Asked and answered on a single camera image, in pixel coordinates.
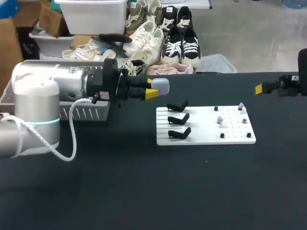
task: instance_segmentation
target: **pink shoe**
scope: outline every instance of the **pink shoe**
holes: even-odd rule
[[[164,65],[153,65],[147,69],[148,75],[172,75],[172,74],[193,74],[194,69],[191,64],[182,65],[179,63],[170,63]]]

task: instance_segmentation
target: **white basket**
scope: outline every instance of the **white basket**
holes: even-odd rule
[[[55,0],[73,35],[124,34],[127,0]]]
[[[46,57],[62,57],[62,51],[71,49],[71,43],[75,36],[72,37],[53,37],[37,35],[36,30],[29,33],[29,37],[33,38],[37,43],[40,53]]]

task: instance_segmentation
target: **concrete floor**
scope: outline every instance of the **concrete floor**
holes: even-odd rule
[[[223,54],[238,72],[297,71],[307,47],[307,9],[282,0],[212,0],[212,10],[192,10],[201,54]]]

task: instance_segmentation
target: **black tabletop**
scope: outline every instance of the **black tabletop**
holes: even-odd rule
[[[307,98],[255,95],[282,73],[170,76],[169,95],[76,123],[77,156],[0,161],[0,228],[265,230],[307,226]],[[156,107],[239,105],[254,145],[157,146]],[[61,124],[59,151],[70,155]]]

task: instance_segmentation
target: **mounting plate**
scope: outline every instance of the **mounting plate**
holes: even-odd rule
[[[169,124],[168,116],[182,119],[189,113],[190,118],[185,125]],[[217,117],[223,118],[221,124],[217,124]],[[232,145],[255,144],[256,137],[251,126],[246,108],[241,111],[238,106],[214,106],[186,107],[182,112],[168,111],[166,107],[156,109],[157,144],[158,145]],[[184,132],[191,127],[191,133],[185,140],[169,138],[168,131]]]

